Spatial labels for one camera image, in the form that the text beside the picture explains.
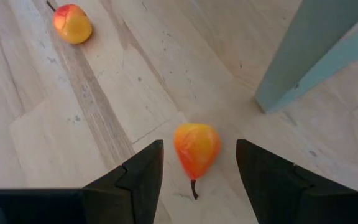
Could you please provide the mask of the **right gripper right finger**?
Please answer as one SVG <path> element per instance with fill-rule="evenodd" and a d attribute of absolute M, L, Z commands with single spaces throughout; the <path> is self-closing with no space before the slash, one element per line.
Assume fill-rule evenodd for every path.
<path fill-rule="evenodd" d="M 236 161 L 259 223 L 295 223 L 307 190 L 354 192 L 245 139 L 236 142 Z"/>

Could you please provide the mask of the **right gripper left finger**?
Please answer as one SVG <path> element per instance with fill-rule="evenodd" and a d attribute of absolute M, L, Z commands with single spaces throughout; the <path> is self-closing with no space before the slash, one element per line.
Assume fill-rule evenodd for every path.
<path fill-rule="evenodd" d="M 153 224 L 163 176 L 163 141 L 83 187 L 87 223 Z"/>

